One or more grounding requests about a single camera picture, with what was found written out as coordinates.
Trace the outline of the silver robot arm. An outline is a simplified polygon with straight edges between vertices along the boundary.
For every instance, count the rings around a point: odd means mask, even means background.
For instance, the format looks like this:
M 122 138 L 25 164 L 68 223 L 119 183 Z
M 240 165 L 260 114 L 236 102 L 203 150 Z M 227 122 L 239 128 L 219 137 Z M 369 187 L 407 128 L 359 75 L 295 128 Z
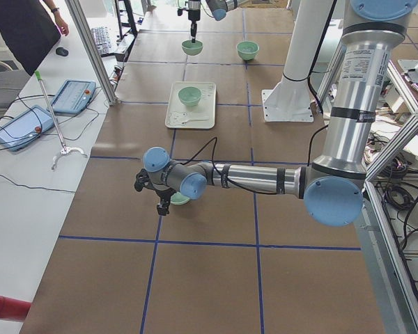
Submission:
M 303 199 L 319 223 L 343 226 L 362 211 L 366 178 L 364 148 L 376 118 L 376 104 L 390 54 L 405 38 L 415 1 L 349 1 L 342 40 L 345 57 L 321 155 L 295 170 L 216 164 L 186 166 L 160 147 L 147 150 L 134 188 L 160 197 L 157 212 L 169 212 L 175 193 L 196 200 L 208 186 L 236 187 L 264 195 Z
M 235 10 L 243 3 L 246 3 L 246 1 L 206 0 L 206 5 L 216 21 L 221 21 L 226 17 L 227 12 Z M 187 18 L 191 22 L 191 43 L 195 43 L 197 34 L 197 22 L 201 19 L 201 1 L 185 1 L 185 7 L 183 8 L 183 10 L 187 12 Z

